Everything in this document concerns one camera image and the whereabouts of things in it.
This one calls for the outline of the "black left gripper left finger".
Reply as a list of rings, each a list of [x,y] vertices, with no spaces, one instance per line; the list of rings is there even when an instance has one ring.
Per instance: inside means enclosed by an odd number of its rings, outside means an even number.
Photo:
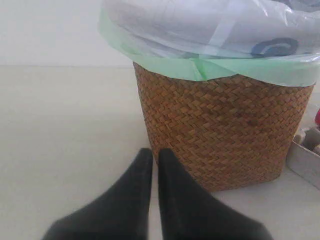
[[[101,196],[54,222],[45,240],[146,240],[153,154],[142,148],[125,173]]]

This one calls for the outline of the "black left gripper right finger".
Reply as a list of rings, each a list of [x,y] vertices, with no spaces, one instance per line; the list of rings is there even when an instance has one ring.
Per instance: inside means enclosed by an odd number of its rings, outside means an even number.
[[[271,240],[260,222],[215,199],[184,169],[174,152],[158,154],[158,197],[165,240]]]

